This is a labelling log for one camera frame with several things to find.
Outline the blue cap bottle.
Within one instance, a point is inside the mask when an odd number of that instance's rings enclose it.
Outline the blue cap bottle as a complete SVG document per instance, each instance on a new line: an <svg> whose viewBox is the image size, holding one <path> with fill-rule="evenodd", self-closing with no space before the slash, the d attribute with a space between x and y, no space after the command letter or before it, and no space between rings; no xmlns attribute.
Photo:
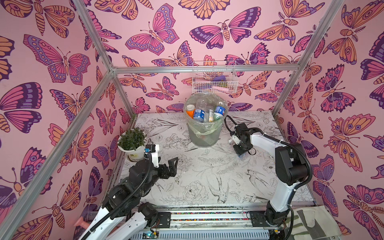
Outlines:
<svg viewBox="0 0 384 240"><path fill-rule="evenodd" d="M197 122L203 123L206 115L207 101L199 99L196 103L193 119Z"/></svg>

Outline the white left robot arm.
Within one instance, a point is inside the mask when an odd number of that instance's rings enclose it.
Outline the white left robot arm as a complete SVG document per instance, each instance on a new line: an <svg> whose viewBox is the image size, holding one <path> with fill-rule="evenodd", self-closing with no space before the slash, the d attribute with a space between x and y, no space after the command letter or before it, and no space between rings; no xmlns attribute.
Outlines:
<svg viewBox="0 0 384 240"><path fill-rule="evenodd" d="M158 211L151 203L141 204L159 179L177 174L179 158L157 168L143 159L129 169L129 176L112 188L81 240L129 240L146 227L156 225Z"/></svg>

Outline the yellow label small bottle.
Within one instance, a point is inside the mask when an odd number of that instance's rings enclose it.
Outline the yellow label small bottle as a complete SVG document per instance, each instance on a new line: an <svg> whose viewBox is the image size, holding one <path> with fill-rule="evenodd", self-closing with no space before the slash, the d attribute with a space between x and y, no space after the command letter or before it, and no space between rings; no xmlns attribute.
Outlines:
<svg viewBox="0 0 384 240"><path fill-rule="evenodd" d="M214 119L214 112L215 112L214 107L207 106L207 117L208 117L208 122L209 123L212 123L212 122L215 121L215 119Z"/></svg>

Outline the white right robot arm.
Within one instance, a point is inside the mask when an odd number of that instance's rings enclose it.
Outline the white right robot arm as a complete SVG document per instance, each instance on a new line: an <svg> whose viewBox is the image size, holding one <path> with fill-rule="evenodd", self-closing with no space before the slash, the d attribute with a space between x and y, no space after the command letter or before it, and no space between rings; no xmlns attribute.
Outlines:
<svg viewBox="0 0 384 240"><path fill-rule="evenodd" d="M301 144L289 144L264 133L259 128L249 128L244 123L236 123L232 117L226 116L234 125L230 130L230 144L240 157L251 149L258 147L268 152L275 159L276 175L279 179L275 193L267 203L266 211L261 214L251 212L253 226L280 226L292 213L292 200L296 191L312 179L312 167Z"/></svg>

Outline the orange label bottle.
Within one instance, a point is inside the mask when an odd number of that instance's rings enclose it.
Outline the orange label bottle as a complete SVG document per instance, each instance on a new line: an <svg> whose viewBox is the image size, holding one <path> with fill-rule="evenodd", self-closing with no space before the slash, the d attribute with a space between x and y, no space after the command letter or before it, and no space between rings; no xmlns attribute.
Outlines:
<svg viewBox="0 0 384 240"><path fill-rule="evenodd" d="M192 119L194 118L195 113L195 105L189 104L186 106L186 113L188 116L190 116Z"/></svg>

